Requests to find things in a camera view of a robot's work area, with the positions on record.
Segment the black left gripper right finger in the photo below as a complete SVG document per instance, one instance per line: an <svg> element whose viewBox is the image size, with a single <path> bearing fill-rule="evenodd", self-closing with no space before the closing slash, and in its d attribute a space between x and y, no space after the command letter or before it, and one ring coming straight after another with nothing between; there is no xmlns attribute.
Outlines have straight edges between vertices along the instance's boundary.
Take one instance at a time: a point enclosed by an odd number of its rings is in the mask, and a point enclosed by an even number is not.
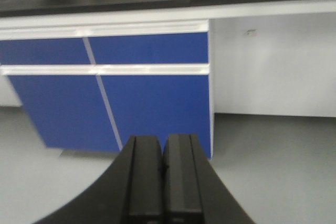
<svg viewBox="0 0 336 224"><path fill-rule="evenodd" d="M195 134L171 134L163 152L165 223L254 223L209 163Z"/></svg>

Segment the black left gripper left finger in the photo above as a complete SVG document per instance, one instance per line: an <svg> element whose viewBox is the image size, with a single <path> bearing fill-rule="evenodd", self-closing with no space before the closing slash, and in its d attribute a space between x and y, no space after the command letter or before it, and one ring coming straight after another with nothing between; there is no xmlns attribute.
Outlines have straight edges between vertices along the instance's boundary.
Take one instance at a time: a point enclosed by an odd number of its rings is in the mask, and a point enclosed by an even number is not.
<svg viewBox="0 0 336 224"><path fill-rule="evenodd" d="M158 138L131 136L105 172L38 223L163 223Z"/></svg>

